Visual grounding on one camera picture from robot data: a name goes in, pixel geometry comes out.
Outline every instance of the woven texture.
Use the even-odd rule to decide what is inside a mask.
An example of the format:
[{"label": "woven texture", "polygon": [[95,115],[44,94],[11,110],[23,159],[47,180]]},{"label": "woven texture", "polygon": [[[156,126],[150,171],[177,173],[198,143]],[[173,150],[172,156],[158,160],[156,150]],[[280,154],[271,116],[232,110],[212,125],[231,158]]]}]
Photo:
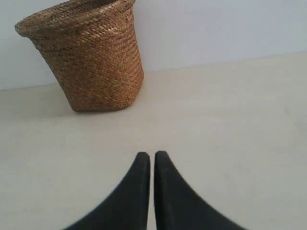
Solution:
[{"label": "woven texture", "polygon": [[135,0],[70,0],[15,26],[39,50],[74,111],[131,105],[144,73],[134,31]]}]

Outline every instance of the white floor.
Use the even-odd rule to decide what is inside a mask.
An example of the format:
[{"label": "white floor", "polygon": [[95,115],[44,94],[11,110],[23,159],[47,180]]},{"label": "white floor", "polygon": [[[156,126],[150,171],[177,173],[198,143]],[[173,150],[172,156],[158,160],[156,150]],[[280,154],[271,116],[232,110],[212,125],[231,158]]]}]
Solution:
[{"label": "white floor", "polygon": [[0,147],[4,230],[66,227],[112,191],[138,151],[153,160],[157,150],[238,224],[303,230],[307,54],[147,74],[135,104],[113,113],[73,112],[58,85],[1,91]]}]

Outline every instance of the straw basket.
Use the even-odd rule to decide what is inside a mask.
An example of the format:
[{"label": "straw basket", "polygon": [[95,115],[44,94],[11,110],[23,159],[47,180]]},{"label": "straw basket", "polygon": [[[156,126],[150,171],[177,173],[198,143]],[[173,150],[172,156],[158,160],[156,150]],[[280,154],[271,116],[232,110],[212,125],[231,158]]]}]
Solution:
[{"label": "straw basket", "polygon": [[15,26],[39,50],[74,111],[131,105],[143,81],[135,0],[70,0]]}]

